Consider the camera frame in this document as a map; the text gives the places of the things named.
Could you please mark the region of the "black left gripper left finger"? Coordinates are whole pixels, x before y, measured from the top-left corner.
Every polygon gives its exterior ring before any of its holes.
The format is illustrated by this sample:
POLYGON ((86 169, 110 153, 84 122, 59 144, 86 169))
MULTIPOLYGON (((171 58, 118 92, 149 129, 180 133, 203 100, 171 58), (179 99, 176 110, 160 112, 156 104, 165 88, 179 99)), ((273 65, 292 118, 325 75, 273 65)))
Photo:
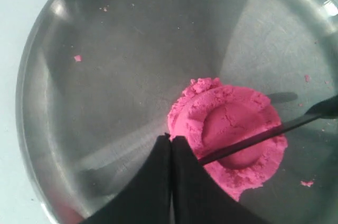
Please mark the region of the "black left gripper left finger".
POLYGON ((171 141, 164 134, 124 189, 82 223, 170 223, 170 208, 171 141))

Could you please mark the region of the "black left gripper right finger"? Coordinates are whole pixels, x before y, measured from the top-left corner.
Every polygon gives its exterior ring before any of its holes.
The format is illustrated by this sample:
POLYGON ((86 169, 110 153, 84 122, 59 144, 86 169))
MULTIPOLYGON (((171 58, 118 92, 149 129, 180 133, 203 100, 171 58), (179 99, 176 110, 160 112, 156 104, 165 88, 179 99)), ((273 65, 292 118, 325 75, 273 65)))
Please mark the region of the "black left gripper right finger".
POLYGON ((186 139, 172 141, 175 223, 257 223, 198 163, 186 139))

